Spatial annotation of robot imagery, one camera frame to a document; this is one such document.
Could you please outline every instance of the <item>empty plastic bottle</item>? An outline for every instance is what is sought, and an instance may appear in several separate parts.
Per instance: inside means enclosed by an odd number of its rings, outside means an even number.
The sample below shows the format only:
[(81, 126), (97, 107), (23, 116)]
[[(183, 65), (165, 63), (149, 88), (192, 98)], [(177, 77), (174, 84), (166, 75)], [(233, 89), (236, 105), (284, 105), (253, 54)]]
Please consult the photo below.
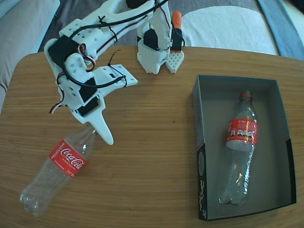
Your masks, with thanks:
[(95, 142), (95, 129), (88, 125), (84, 130), (64, 138), (52, 151), (39, 174), (21, 193), (24, 209), (41, 215), (48, 209), (53, 197), (86, 163)]
[(241, 205), (248, 194), (250, 166), (258, 138), (257, 114), (252, 106), (250, 91), (239, 96), (239, 109), (228, 127), (226, 153), (232, 157), (232, 163), (226, 164), (223, 171), (228, 179), (222, 180), (224, 188), (219, 202)]

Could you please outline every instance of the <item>wooden table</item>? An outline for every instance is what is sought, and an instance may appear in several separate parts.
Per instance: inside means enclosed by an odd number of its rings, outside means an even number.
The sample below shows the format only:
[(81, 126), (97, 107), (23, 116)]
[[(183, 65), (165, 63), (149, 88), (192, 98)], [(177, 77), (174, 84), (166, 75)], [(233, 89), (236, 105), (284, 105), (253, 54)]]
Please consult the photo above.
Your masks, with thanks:
[[(114, 145), (97, 138), (89, 163), (34, 217), (19, 203), (50, 151), (77, 122), (59, 100), (43, 53), (18, 64), (0, 118), (0, 227), (6, 228), (257, 228), (304, 226), (304, 62), (250, 52), (190, 48), (177, 74), (148, 75), (136, 47), (111, 47), (98, 61), (122, 63), (137, 86), (106, 97), (104, 117)], [(270, 212), (205, 222), (198, 219), (197, 161), (191, 90), (198, 74), (277, 79), (294, 149), (297, 204)]]

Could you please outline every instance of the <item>robotic arm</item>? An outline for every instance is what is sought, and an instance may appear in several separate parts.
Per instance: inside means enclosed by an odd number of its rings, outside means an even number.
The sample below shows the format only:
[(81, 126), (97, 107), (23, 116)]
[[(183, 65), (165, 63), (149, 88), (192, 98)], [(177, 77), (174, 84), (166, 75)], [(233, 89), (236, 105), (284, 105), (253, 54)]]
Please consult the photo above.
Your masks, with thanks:
[[(98, 57), (128, 31), (137, 29), (137, 59), (147, 73), (157, 74), (163, 64), (175, 73), (184, 59), (181, 50), (171, 50), (168, 0), (142, 0), (141, 5), (138, 2), (108, 0), (83, 20), (67, 25), (59, 32), (59, 39), (52, 39), (45, 46), (61, 95), (61, 102), (51, 113), (60, 106), (68, 107), (78, 121), (89, 122), (110, 145), (114, 140), (102, 116), (104, 97), (138, 81), (122, 65), (111, 65), (111, 61), (94, 70)], [(127, 4), (140, 6), (119, 13)]]

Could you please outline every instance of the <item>red label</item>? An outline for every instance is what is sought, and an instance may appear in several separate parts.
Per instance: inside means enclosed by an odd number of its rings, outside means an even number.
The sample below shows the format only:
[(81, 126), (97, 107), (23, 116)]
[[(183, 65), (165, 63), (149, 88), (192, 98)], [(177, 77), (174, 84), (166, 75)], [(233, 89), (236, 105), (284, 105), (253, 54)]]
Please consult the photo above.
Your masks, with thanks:
[(77, 153), (65, 140), (62, 140), (53, 149), (49, 158), (70, 177), (74, 177), (86, 163), (86, 159)]
[(257, 143), (258, 123), (254, 120), (239, 118), (230, 121), (227, 142), (231, 140), (244, 140)]

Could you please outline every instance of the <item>gray box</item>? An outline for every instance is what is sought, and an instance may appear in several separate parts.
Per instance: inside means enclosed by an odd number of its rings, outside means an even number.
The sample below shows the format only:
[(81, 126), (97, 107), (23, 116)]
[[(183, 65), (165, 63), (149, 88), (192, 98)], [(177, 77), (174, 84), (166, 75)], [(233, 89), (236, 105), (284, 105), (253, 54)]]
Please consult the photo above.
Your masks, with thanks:
[[(228, 123), (239, 93), (250, 90), (259, 119), (259, 140), (250, 169), (247, 202), (218, 201), (219, 167)], [(199, 218), (210, 221), (256, 214), (296, 203), (295, 167), (287, 119), (277, 81), (232, 76), (198, 76), (193, 88), (197, 136)]]

